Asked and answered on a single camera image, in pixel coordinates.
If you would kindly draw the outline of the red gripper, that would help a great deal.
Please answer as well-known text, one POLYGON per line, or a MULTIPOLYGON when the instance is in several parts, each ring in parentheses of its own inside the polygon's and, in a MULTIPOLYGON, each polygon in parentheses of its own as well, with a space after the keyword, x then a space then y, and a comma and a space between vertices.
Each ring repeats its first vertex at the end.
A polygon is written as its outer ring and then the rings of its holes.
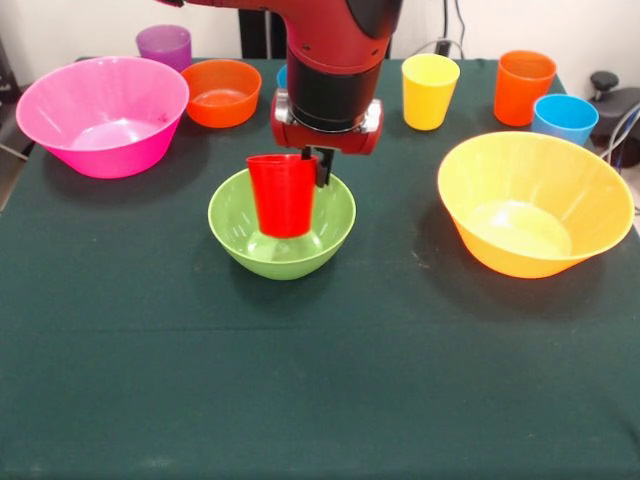
POLYGON ((312 158, 312 148, 320 155, 316 164, 316 186, 330 183, 335 150, 350 155, 369 155, 375 149, 384 123, 383 103, 374 99, 360 122, 352 129, 331 132, 313 129, 293 115, 286 89, 276 89, 271 103, 271 130, 277 145, 302 149, 301 159, 312 158))

